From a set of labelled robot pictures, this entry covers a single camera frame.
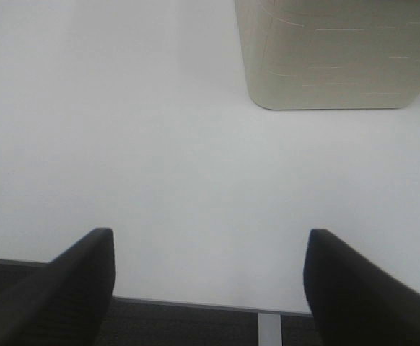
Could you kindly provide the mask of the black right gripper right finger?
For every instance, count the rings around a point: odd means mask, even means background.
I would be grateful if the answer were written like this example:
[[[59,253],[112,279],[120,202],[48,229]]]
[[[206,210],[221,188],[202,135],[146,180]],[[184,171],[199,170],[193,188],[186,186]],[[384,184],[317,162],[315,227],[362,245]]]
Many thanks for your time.
[[[324,345],[420,345],[420,293],[327,229],[309,234],[303,286]]]

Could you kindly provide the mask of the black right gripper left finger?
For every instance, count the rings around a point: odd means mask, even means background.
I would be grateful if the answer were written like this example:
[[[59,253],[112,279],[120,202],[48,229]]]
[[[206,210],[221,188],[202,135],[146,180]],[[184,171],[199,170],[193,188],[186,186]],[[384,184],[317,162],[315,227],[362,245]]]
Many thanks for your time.
[[[0,293],[0,345],[92,345],[114,285],[113,232],[94,229]]]

